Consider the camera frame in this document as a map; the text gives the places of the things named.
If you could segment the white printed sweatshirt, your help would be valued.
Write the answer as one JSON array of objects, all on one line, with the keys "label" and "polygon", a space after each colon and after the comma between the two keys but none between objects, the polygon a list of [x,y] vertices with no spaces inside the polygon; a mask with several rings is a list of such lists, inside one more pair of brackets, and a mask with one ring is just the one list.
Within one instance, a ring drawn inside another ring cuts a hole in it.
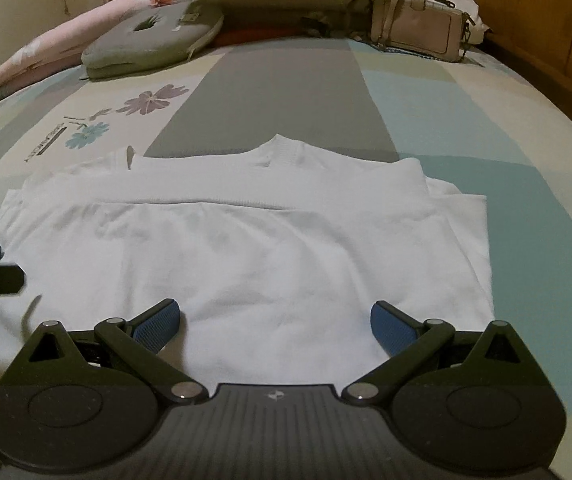
[{"label": "white printed sweatshirt", "polygon": [[126,149],[37,174],[6,195],[0,244],[27,278],[0,298],[0,375],[39,322],[88,330],[164,298],[185,321],[164,356],[208,387],[348,384],[385,359],[368,328],[377,300],[463,330],[493,315],[482,196],[414,158],[282,136],[242,154]]}]

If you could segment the pink floral folded quilt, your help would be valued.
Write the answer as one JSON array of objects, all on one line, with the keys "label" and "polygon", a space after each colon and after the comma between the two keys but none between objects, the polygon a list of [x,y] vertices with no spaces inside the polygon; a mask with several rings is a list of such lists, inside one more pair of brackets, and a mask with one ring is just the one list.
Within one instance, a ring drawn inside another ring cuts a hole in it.
[{"label": "pink floral folded quilt", "polygon": [[[81,62],[82,51],[99,36],[137,11],[195,0],[111,0],[58,25],[20,48],[0,66],[0,100],[66,67]],[[341,10],[350,0],[204,0],[231,6]],[[480,44],[489,26],[479,15],[475,0],[449,0],[472,19],[469,42]]]}]

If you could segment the grey donut cushion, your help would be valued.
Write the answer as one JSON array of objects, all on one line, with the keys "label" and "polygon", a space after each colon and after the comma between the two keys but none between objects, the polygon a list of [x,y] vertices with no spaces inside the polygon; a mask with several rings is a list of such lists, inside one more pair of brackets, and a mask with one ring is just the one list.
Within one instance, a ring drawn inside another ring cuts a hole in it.
[{"label": "grey donut cushion", "polygon": [[88,78],[151,72],[189,60],[216,38],[224,22],[211,3],[181,2],[137,12],[82,53]]}]

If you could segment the pink leather handbag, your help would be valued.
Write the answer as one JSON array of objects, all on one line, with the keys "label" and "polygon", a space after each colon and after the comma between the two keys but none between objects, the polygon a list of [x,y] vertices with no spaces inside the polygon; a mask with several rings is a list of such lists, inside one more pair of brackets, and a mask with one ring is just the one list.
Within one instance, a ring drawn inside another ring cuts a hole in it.
[{"label": "pink leather handbag", "polygon": [[344,14],[344,31],[355,40],[443,62],[464,58],[474,26],[450,0],[352,0]]}]

